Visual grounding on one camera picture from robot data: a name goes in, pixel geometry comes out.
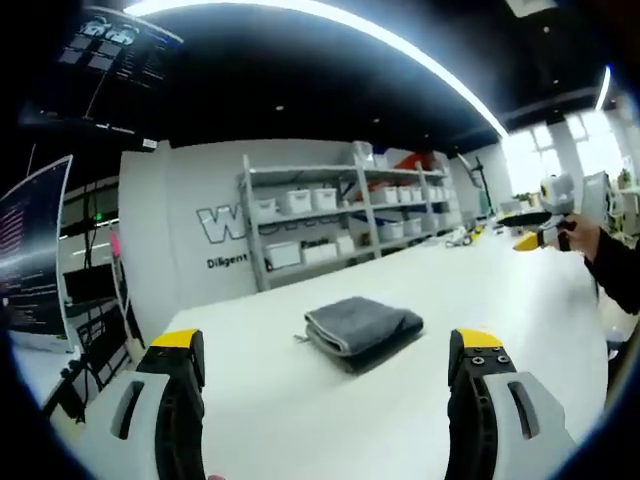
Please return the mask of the person's right hand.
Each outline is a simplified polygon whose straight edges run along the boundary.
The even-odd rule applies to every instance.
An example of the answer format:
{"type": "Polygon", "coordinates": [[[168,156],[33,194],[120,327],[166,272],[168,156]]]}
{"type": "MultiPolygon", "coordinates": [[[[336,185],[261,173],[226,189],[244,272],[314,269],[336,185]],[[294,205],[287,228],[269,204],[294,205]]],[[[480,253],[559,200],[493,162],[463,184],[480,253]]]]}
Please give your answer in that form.
{"type": "Polygon", "coordinates": [[[581,214],[571,214],[559,225],[559,231],[565,233],[572,250],[578,251],[591,263],[595,261],[601,227],[581,214]]]}

